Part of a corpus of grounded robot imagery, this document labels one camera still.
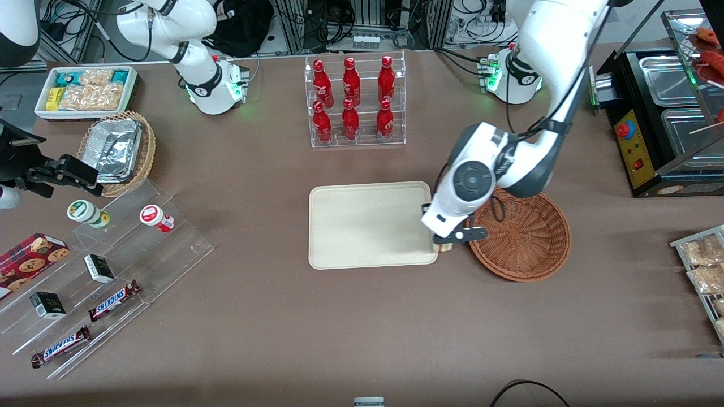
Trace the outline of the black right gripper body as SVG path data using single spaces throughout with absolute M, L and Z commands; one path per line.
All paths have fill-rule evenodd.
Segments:
M 42 182 L 28 180 L 28 171 L 46 164 L 39 144 L 44 137 L 35 136 L 1 119 L 1 182 L 19 190 L 46 190 Z

